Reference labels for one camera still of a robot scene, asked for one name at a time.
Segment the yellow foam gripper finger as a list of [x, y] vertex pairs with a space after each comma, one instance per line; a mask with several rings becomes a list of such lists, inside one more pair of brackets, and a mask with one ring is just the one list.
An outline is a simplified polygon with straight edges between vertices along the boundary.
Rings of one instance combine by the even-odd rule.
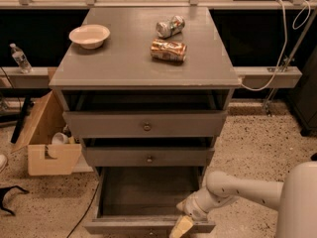
[[187, 215], [181, 215], [171, 229], [169, 238], [181, 238], [193, 227], [193, 219]]

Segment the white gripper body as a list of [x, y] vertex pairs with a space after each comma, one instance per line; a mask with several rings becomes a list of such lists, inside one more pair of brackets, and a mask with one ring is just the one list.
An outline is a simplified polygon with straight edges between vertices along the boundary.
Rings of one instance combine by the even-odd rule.
[[207, 219], [207, 196], [200, 193], [192, 193], [176, 205], [176, 208], [191, 217], [194, 221]]

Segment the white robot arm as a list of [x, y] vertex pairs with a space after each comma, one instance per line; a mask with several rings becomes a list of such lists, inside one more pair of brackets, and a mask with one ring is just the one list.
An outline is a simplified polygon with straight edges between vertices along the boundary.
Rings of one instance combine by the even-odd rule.
[[169, 238], [180, 238], [212, 209], [240, 197], [278, 212], [276, 238], [317, 237], [317, 162], [306, 162], [293, 168], [283, 182], [208, 173], [205, 185], [176, 206], [182, 215]]

